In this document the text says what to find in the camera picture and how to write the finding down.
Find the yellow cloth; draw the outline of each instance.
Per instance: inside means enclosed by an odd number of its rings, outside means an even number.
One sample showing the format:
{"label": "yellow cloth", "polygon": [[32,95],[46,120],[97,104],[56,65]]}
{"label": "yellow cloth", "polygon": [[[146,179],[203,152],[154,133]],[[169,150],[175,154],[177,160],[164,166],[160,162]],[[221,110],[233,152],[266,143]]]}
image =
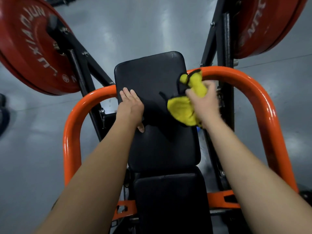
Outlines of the yellow cloth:
{"label": "yellow cloth", "polygon": [[[183,74],[180,77],[180,82],[186,84],[188,80],[188,75]],[[202,83],[201,71],[195,72],[189,78],[188,86],[193,90],[198,97],[204,97],[207,93],[206,86]],[[187,126],[199,126],[201,127],[201,122],[196,117],[194,108],[187,96],[179,96],[171,98],[167,102],[167,109],[170,114],[179,122]]]}

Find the hand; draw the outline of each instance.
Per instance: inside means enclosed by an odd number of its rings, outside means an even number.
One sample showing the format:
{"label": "hand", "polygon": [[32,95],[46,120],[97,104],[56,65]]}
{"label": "hand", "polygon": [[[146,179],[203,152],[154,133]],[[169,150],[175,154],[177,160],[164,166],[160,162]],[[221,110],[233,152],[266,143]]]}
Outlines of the hand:
{"label": "hand", "polygon": [[186,95],[190,99],[196,116],[201,120],[205,129],[208,124],[216,119],[220,118],[219,101],[216,95],[216,84],[213,81],[205,80],[203,84],[208,88],[205,97],[198,97],[191,89],[186,90]]}
{"label": "hand", "polygon": [[120,91],[122,102],[119,104],[116,114],[117,120],[127,120],[129,123],[138,127],[140,132],[144,132],[145,128],[142,124],[142,116],[144,112],[144,105],[136,95],[134,90],[123,88]]}

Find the gray floor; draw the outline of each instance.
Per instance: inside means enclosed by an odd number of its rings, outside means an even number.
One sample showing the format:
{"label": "gray floor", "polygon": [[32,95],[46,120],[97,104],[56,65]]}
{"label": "gray floor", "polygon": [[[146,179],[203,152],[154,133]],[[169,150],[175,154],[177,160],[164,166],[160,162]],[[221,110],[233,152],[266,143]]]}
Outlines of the gray floor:
{"label": "gray floor", "polygon": [[[123,61],[179,51],[186,66],[199,66],[216,0],[78,0],[57,10],[76,37],[113,77]],[[268,53],[240,60],[238,69],[260,82],[272,97],[297,182],[312,188],[312,0],[286,38]],[[12,112],[0,138],[0,233],[31,233],[63,189],[62,134],[80,93],[37,93],[0,66],[0,92]],[[103,103],[107,112],[115,99]],[[236,134],[261,160],[264,151],[253,109],[235,91]],[[90,118],[81,131],[83,157],[98,140]],[[207,188],[215,190],[205,153],[200,163]],[[215,231],[226,233],[214,220]]]}

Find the black padded pad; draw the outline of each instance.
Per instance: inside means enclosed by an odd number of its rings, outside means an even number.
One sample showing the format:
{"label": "black padded pad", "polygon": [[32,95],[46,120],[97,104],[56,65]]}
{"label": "black padded pad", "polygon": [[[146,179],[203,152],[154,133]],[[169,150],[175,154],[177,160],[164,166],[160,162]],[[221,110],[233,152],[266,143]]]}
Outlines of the black padded pad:
{"label": "black padded pad", "polygon": [[141,233],[213,233],[205,181],[189,173],[134,182]]}
{"label": "black padded pad", "polygon": [[159,95],[160,91],[168,97],[177,95],[177,79],[185,72],[179,52],[143,57],[115,67],[118,103],[123,87],[133,89],[144,103],[144,119],[149,122],[145,133],[136,131],[130,149],[128,164],[134,172],[185,169],[200,162],[196,127],[183,127],[174,120]]}

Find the orange metal bracket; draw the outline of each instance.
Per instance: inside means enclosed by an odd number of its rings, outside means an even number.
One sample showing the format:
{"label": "orange metal bracket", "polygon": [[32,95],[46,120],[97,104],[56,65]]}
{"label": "orange metal bracket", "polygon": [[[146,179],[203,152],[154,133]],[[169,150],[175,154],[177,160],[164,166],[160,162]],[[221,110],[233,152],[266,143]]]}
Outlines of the orange metal bracket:
{"label": "orange metal bracket", "polygon": [[[249,99],[255,110],[269,167],[298,192],[275,107],[264,88],[239,70],[221,66],[202,67],[201,70],[203,79],[227,82]],[[82,98],[69,114],[63,137],[65,185],[81,166],[80,130],[85,117],[97,103],[112,97],[116,97],[116,86],[100,88]],[[239,204],[225,202],[224,197],[232,194],[232,190],[208,193],[210,208],[239,208]],[[118,213],[116,209],[113,220],[137,213],[133,200],[119,201],[117,205],[127,206],[127,211]]]}

